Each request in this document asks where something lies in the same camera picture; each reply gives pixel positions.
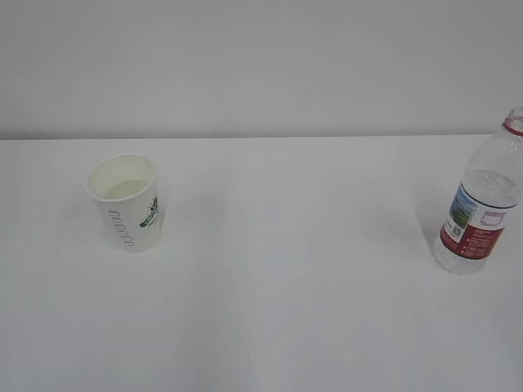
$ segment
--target green logo on cup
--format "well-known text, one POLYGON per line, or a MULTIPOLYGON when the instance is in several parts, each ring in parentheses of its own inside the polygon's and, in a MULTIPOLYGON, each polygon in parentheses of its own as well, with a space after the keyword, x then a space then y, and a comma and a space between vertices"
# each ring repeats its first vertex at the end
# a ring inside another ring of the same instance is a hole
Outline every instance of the green logo on cup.
POLYGON ((156 217, 158 216, 158 199, 156 196, 154 196, 153 201, 150 202, 147 212, 147 217, 140 223, 142 229, 151 226, 156 221, 156 217))

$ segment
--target bottle neck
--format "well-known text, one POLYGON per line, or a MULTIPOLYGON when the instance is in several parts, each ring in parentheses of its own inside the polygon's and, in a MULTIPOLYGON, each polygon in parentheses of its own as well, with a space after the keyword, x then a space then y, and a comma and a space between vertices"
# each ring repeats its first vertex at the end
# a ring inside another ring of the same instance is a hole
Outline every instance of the bottle neck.
POLYGON ((514 135, 523 136, 523 108, 513 109, 505 118, 503 128, 514 135))

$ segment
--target white paper cup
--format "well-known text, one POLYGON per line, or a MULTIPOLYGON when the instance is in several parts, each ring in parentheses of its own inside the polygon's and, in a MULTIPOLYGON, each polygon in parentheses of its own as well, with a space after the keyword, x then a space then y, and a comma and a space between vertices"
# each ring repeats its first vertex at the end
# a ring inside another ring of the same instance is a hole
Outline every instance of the white paper cup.
POLYGON ((118 155, 93 169, 86 183, 114 241, 130 252, 151 248, 160 237, 156 171, 139 155, 118 155))

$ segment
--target white table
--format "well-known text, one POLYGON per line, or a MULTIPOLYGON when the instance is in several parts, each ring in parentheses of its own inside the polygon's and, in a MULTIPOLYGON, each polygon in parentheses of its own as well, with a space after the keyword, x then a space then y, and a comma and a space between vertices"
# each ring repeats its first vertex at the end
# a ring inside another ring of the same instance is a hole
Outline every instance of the white table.
POLYGON ((522 212, 470 277, 426 241, 484 139, 0 142, 0 390, 523 390, 522 212), (141 254, 83 188, 122 152, 166 207, 141 254))

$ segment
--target cup rim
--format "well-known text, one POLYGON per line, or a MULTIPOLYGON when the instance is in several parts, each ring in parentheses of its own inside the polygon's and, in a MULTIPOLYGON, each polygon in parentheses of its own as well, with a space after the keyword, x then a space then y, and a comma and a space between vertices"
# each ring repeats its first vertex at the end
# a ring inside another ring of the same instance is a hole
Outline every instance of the cup rim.
POLYGON ((130 200, 132 198, 135 198, 136 196, 140 195, 140 194, 143 194, 146 190, 149 189, 149 187, 151 186, 151 184, 156 180, 156 166, 154 165, 154 163, 148 159, 147 157, 144 157, 143 155, 139 155, 139 154, 117 154, 117 155, 113 155, 111 157, 107 157, 105 158, 103 161, 101 161, 100 163, 98 163, 96 166, 94 166, 91 171, 89 172, 89 175, 87 176, 87 179, 85 180, 85 190, 87 191, 87 193, 89 194, 89 196, 91 196, 92 198, 94 198, 97 202, 103 202, 103 203, 121 203, 121 202, 125 202, 127 200, 130 200), (150 178, 149 182, 147 182, 147 185, 142 189, 140 190, 139 192, 136 192, 135 194, 132 194, 131 196, 126 196, 125 198, 99 198, 98 196, 95 196, 94 194, 92 194, 92 192, 89 190, 89 179, 91 178, 92 176, 92 173, 100 166, 106 164, 108 161, 110 161, 111 159, 115 159, 115 158, 121 158, 121 157, 138 157, 138 158, 143 158, 145 159, 147 162, 150 163, 150 165, 152 166, 153 168, 153 175, 152 177, 150 178))

